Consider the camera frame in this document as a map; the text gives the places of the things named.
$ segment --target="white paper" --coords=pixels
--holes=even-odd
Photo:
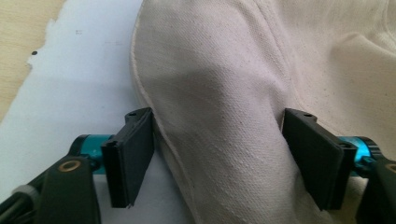
[[[117,133],[137,108],[129,52],[138,1],[68,0],[0,126],[0,201],[63,157],[85,133]],[[191,215],[158,153],[135,206],[112,209],[95,177],[103,223],[189,223]]]

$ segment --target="teal metal part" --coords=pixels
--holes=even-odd
[[[91,134],[88,135],[81,146],[81,155],[89,155],[92,161],[98,162],[99,169],[93,172],[94,175],[104,175],[106,173],[101,145],[111,136],[111,134]]]
[[[342,141],[351,143],[358,148],[355,156],[355,163],[360,162],[362,157],[371,157],[369,148],[359,137],[341,136],[338,138]]]

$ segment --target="stitching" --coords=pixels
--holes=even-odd
[[[389,0],[385,3],[384,6],[384,11],[382,12],[382,20],[381,20],[381,25],[384,28],[384,30],[387,32],[387,35],[389,38],[393,41],[393,43],[396,44],[396,37],[393,35],[393,33],[390,32],[388,26],[387,26],[387,21],[388,21],[388,7],[389,7]]]
[[[151,101],[151,99],[149,97],[149,94],[146,92],[146,90],[143,87],[143,84],[142,84],[142,82],[140,80],[140,77],[139,77],[138,72],[137,72],[137,62],[136,62],[136,58],[135,58],[135,55],[134,55],[134,46],[135,46],[135,43],[136,43],[136,34],[137,34],[139,26],[140,26],[140,16],[142,14],[142,11],[144,10],[144,7],[145,7],[147,1],[148,0],[144,0],[143,1],[142,6],[141,6],[141,8],[139,10],[139,13],[137,15],[137,18],[136,18],[134,34],[133,34],[133,38],[132,38],[132,49],[133,50],[131,50],[131,62],[132,62],[132,68],[133,68],[134,78],[136,80],[136,84],[137,84],[138,88],[141,90],[141,93],[142,93],[143,97],[145,98],[146,102],[151,107],[151,109],[152,109],[152,111],[153,111],[153,113],[155,115],[155,114],[158,114],[157,113],[157,109],[155,108],[154,104],[152,103],[152,101]],[[163,139],[165,140],[165,143],[171,149],[171,152],[173,153],[173,155],[175,157],[175,161],[177,162],[177,165],[179,166],[183,177],[186,179],[186,182],[187,182],[187,185],[188,185],[188,188],[189,188],[189,191],[190,191],[190,196],[191,196],[191,203],[192,203],[191,210],[192,210],[192,213],[194,214],[195,221],[197,223],[203,223],[202,220],[201,220],[201,217],[198,214],[198,211],[196,210],[195,197],[194,197],[194,193],[193,193],[193,190],[192,190],[192,187],[191,187],[192,183],[191,183],[190,179],[187,176],[186,169],[184,168],[184,165],[181,162],[180,157],[177,154],[175,146],[172,144],[172,142],[170,141],[169,137],[166,134],[166,131],[163,128],[162,120],[160,118],[158,118],[158,117],[157,117],[157,124],[158,124],[160,132],[163,135]]]
[[[252,2],[255,4],[255,6],[257,7],[257,9],[258,9],[258,10],[260,11],[260,13],[262,14],[262,16],[263,16],[265,22],[267,23],[267,25],[268,25],[268,27],[269,27],[269,31],[270,31],[270,33],[271,33],[271,36],[272,36],[272,38],[274,39],[274,41],[275,41],[275,43],[276,43],[277,50],[278,50],[279,53],[280,53],[281,59],[282,59],[283,63],[286,65],[286,64],[287,64],[287,63],[286,63],[287,60],[286,60],[286,57],[285,57],[285,53],[283,52],[283,50],[282,50],[282,48],[281,48],[281,44],[279,43],[279,42],[282,42],[282,41],[281,41],[281,38],[279,38],[279,39],[276,38],[276,36],[277,36],[277,35],[275,35],[276,30],[275,30],[275,29],[273,28],[273,26],[270,24],[268,18],[266,17],[266,13],[263,13],[262,9],[259,7],[259,5],[258,5],[258,3],[257,3],[257,0],[252,0]],[[271,11],[271,9],[268,7],[268,4],[264,4],[264,5],[265,5],[265,7],[266,7],[266,9],[267,9],[268,14],[274,14],[274,13]],[[273,16],[271,16],[271,17],[274,19],[275,26],[277,26],[277,24],[276,24],[276,19],[275,19]],[[282,76],[283,76],[283,77],[286,77],[286,76],[285,76],[285,71],[283,71],[283,69],[279,66],[278,63],[276,63],[276,67],[277,67],[277,68],[279,69],[279,71],[282,73]]]

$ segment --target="wooden table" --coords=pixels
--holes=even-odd
[[[27,59],[43,46],[47,23],[64,0],[0,0],[0,121],[28,76]]]

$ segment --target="canvas cloth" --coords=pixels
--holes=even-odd
[[[353,223],[361,180],[341,212],[320,212],[283,111],[369,136],[396,160],[395,36],[396,1],[144,1],[134,82],[195,222]]]

